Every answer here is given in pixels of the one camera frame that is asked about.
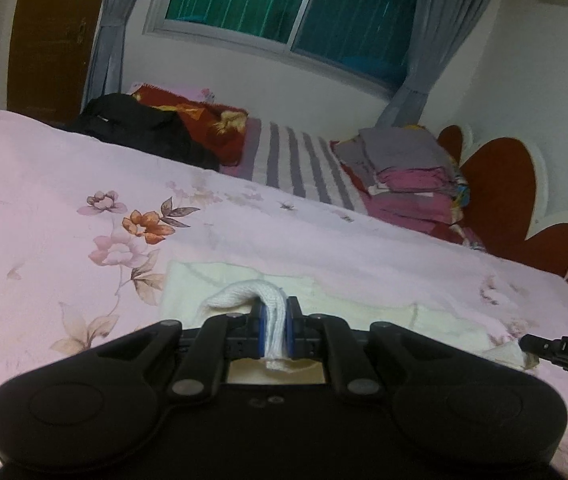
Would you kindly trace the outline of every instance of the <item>black bag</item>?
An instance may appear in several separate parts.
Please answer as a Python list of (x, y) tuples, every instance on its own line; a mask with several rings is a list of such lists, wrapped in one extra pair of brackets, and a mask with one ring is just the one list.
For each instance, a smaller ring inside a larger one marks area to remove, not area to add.
[(176, 112), (142, 105), (127, 94), (107, 94), (93, 99), (67, 130), (219, 171), (217, 156), (190, 137)]

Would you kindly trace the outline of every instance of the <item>curtain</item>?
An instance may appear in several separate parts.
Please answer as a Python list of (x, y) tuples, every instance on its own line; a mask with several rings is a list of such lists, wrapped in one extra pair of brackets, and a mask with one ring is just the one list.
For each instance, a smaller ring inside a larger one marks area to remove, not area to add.
[(408, 75), (382, 112), (377, 126), (419, 121), (428, 93), (477, 24), (490, 0), (417, 0)]
[(103, 94), (119, 92), (126, 22), (136, 0), (103, 0), (102, 18), (89, 68), (84, 104)]

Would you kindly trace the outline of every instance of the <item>striped bed sheet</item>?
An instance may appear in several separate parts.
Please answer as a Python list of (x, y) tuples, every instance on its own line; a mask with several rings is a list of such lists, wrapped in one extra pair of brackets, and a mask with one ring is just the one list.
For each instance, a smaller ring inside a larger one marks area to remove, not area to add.
[(287, 126), (248, 118), (241, 162), (222, 173), (367, 214), (328, 142)]

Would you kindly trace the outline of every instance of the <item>pink bed sheet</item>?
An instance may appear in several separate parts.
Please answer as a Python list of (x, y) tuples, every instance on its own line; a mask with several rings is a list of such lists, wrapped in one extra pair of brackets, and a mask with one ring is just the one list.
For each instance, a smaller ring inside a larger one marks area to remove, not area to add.
[[(0, 111), (0, 384), (157, 321), (172, 259), (419, 302), (482, 323), (495, 344), (568, 335), (557, 276)], [(568, 405), (568, 373), (534, 373)], [(568, 471), (568, 431), (555, 464)]]

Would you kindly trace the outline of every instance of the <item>wooden door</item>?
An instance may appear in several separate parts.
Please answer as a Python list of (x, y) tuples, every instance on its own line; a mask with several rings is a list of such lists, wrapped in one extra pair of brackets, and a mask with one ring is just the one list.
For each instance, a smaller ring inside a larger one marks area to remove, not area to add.
[(18, 0), (7, 108), (49, 124), (77, 117), (102, 0)]

